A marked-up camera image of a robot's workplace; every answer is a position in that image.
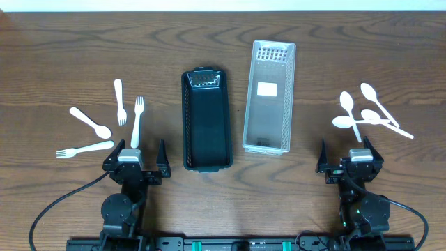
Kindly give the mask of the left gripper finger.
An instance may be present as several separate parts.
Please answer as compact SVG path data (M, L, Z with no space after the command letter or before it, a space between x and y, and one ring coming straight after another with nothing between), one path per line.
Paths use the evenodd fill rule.
M118 162L119 153L125 148L125 140L122 139L117 147L105 158L103 164L104 165L112 165L115 162Z
M159 170L168 170L169 169L169 161L167 158L166 148L164 140L160 140L159 151L156 158L156 165Z

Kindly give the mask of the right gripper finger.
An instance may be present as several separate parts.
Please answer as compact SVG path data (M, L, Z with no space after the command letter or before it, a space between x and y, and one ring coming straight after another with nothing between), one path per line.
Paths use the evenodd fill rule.
M328 165L325 140L322 140L321 154L319 156L317 167L326 167Z
M366 149L369 149L371 151L371 154L373 156L374 161L383 161L383 157L379 154L379 152L373 147L371 142L369 141L369 138L365 136L363 138L363 144Z

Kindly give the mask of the white plastic fork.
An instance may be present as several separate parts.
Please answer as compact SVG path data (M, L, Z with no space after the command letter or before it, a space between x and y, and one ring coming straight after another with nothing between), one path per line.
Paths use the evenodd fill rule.
M116 94L116 101L118 105L117 119L120 126L124 126L127 122L127 112L123 106L123 83L121 79L114 80L114 90Z
M89 151L99 151L105 149L111 149L114 146L114 142L112 140L100 142L88 146L83 146L80 148L69 148L63 149L56 152L57 158L72 158L76 156L78 153L89 152Z
M137 96L134 112L135 119L130 145L133 149L136 149L139 146L141 115L144 112L144 98L142 96Z

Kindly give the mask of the white plastic spoon horizontal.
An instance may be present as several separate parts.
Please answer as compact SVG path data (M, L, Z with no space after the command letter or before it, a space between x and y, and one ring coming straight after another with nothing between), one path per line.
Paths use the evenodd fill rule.
M354 120L349 116L337 116L333 118L332 124L338 128L350 128L355 124L372 124L378 125L381 123L389 123L388 119L372 119L372 120Z

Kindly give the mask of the clear plastic basket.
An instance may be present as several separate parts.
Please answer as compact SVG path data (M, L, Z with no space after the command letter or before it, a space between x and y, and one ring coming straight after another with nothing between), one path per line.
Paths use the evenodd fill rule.
M294 43L253 42L243 128L246 152L290 151L296 52Z

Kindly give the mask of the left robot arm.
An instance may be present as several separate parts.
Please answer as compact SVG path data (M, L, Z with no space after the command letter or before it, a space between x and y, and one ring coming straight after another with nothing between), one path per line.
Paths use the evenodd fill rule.
M100 250L154 250L155 241L141 232L148 187L160 185L171 176L171 168L162 140L156 158L157 170L144 171L139 149L126 149L121 140L106 157L102 169L121 186L121 191L110 195L101 207L104 219L100 233Z

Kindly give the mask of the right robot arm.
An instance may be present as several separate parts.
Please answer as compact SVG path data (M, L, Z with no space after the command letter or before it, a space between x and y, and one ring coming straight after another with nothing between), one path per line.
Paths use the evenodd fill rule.
M322 143L316 172L325 174L327 184L338 186L339 217L344 226L344 233L328 241L329 250L386 249L383 233L390 228L390 203L365 188L379 174L384 159L367 137L363 142L363 148L351 149L338 165L328 162Z

